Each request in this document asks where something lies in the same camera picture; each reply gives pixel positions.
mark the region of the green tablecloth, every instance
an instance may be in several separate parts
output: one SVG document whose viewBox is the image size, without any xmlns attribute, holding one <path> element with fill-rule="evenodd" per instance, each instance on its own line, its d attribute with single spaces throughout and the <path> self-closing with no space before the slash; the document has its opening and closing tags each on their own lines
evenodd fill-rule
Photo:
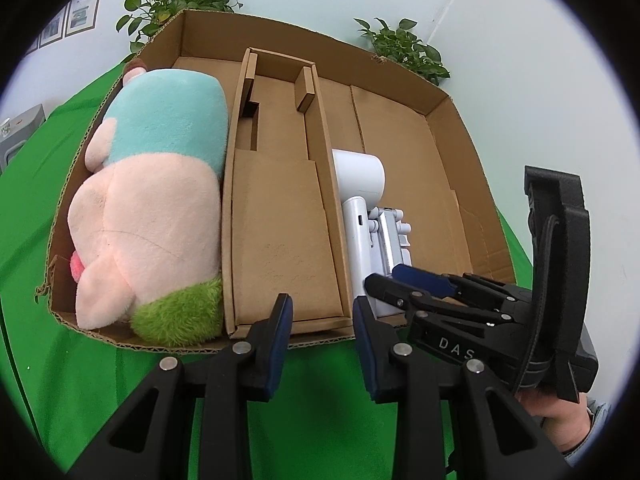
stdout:
<svg viewBox="0 0 640 480">
<path fill-rule="evenodd" d="M 0 295 L 8 334 L 44 446 L 65 470 L 162 357 L 68 330 L 48 314 L 45 301 L 33 299 L 66 172 L 121 69 L 57 108 L 0 176 Z M 530 286 L 529 260 L 500 218 L 518 282 Z M 0 374 L 27 420 L 6 352 Z M 387 480 L 395 420 L 394 404 L 369 400 L 353 342 L 290 351 L 275 398 L 249 408 L 255 478 Z M 445 434 L 450 447 L 450 432 Z"/>
</svg>

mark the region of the person's arm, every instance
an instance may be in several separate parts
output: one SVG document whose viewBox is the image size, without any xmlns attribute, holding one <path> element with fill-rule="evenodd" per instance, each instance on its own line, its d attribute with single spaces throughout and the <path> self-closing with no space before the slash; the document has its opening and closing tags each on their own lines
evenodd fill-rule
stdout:
<svg viewBox="0 0 640 480">
<path fill-rule="evenodd" d="M 579 460 L 609 412 L 607 404 L 590 401 L 586 394 L 580 394 L 580 403 L 576 404 L 558 399 L 546 386 L 521 390 L 516 398 L 529 415 L 544 418 L 542 430 L 571 465 Z"/>
</svg>

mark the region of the human hand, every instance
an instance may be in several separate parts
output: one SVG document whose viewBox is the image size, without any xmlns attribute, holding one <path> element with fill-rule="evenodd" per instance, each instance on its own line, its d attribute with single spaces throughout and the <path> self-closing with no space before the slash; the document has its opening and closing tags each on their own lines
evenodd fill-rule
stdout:
<svg viewBox="0 0 640 480">
<path fill-rule="evenodd" d="M 542 416 L 542 431 L 561 451 L 578 446 L 591 431 L 591 418 L 587 410 L 587 395 L 580 394 L 580 403 L 558 399 L 551 386 L 520 390 L 515 394 L 531 416 Z"/>
</svg>

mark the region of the plush toy ear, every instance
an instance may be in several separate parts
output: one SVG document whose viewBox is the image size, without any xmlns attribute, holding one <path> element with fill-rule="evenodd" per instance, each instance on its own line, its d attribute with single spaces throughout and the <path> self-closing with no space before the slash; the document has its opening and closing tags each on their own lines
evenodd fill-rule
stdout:
<svg viewBox="0 0 640 480">
<path fill-rule="evenodd" d="M 145 73 L 145 62 L 137 57 L 132 59 L 124 66 L 124 69 L 122 70 L 122 85 L 126 86 L 133 78 Z"/>
</svg>

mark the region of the green fuzzy fabric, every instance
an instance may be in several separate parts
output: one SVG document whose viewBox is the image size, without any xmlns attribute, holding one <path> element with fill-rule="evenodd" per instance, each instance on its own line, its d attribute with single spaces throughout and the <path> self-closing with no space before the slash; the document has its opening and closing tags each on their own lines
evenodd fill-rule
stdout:
<svg viewBox="0 0 640 480">
<path fill-rule="evenodd" d="M 174 348 L 219 336 L 222 319 L 222 279 L 218 276 L 141 305 L 130 325 L 145 341 Z"/>
</svg>

